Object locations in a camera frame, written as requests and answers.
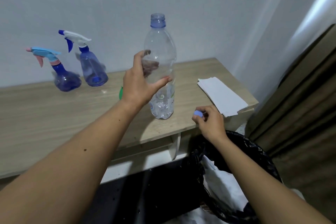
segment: blue spray bottle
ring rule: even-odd
[[[31,47],[26,49],[26,51],[33,53],[41,67],[43,66],[43,58],[48,58],[51,67],[57,74],[54,83],[59,90],[68,92],[81,86],[82,81],[79,76],[73,72],[66,71],[61,61],[56,57],[56,55],[61,54],[60,52],[40,47]]]
[[[72,50],[73,43],[78,44],[80,54],[80,61],[82,65],[84,79],[87,84],[92,87],[101,86],[109,79],[105,73],[102,65],[93,52],[90,52],[87,42],[91,41],[82,35],[74,32],[59,30],[59,34],[65,36],[65,40],[68,43],[69,52]]]

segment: person's left arm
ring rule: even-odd
[[[0,223],[76,223],[135,115],[170,78],[148,84],[141,58],[124,76],[123,97],[105,114],[0,192]]]

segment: stack of paper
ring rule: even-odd
[[[237,115],[248,104],[217,77],[198,79],[198,86],[208,95],[218,111],[225,117]]]

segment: green object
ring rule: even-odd
[[[121,87],[119,91],[119,99],[121,100],[122,97],[123,97],[123,87]]]

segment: wooden tabletop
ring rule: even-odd
[[[175,66],[175,109],[157,120],[145,106],[132,121],[120,148],[153,141],[195,128],[196,106],[211,104],[197,79],[216,76],[253,107],[258,102],[213,58]],[[53,82],[0,89],[0,178],[21,173],[94,121],[119,100],[124,72],[109,73],[100,87],[59,91]]]

